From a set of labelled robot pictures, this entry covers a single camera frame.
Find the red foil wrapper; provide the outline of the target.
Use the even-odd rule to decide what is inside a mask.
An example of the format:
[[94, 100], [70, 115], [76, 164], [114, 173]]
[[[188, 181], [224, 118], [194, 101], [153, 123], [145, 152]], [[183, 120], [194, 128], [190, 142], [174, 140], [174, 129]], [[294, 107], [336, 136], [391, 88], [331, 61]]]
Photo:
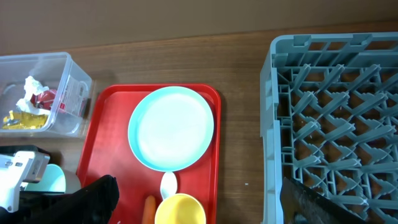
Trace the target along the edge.
[[30, 102], [35, 108], [51, 110], [57, 91], [54, 89], [46, 90], [38, 95], [32, 95]]

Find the green bowl with rice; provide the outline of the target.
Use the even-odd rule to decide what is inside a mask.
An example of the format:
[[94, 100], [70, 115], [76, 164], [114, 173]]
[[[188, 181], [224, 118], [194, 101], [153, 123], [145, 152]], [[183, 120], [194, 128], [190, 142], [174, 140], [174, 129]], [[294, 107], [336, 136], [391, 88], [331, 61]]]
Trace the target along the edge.
[[76, 174], [63, 170], [56, 164], [46, 166], [43, 177], [38, 183], [28, 183], [26, 192], [42, 194], [73, 194], [81, 189], [81, 183]]

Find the white tissue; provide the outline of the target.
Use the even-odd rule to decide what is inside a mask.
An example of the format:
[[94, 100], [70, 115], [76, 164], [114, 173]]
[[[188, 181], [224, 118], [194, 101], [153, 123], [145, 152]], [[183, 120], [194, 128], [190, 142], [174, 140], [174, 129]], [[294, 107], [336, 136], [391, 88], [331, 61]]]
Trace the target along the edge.
[[43, 86], [41, 82], [35, 80], [32, 76], [28, 76], [25, 79], [25, 96], [21, 98], [16, 106], [23, 112], [34, 114], [34, 115], [49, 115], [49, 110], [38, 109], [33, 106], [30, 102], [32, 95], [38, 95], [46, 90], [49, 90], [49, 87]]

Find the yellow foil wrapper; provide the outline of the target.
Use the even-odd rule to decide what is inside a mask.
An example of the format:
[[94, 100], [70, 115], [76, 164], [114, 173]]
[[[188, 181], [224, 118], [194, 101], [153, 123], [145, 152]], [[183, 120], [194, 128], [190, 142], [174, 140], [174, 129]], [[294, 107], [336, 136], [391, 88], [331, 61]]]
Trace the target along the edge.
[[3, 129], [40, 129], [47, 121], [46, 114], [32, 114], [26, 112], [10, 111], [8, 116], [3, 118]]

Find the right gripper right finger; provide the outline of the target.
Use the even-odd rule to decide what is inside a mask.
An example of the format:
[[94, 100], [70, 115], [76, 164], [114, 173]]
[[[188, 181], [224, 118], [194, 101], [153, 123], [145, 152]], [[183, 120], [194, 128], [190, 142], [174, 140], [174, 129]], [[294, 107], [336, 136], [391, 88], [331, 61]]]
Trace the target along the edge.
[[283, 179], [280, 202], [285, 223], [366, 224], [363, 219], [295, 179]]

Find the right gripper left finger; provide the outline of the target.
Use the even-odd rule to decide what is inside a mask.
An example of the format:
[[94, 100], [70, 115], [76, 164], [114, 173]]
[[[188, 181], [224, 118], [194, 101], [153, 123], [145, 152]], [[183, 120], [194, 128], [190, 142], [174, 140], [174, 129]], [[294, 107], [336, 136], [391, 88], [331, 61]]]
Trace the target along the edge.
[[1, 224], [107, 224], [119, 200], [115, 177], [104, 175], [73, 194], [22, 192], [18, 211], [1, 209]]

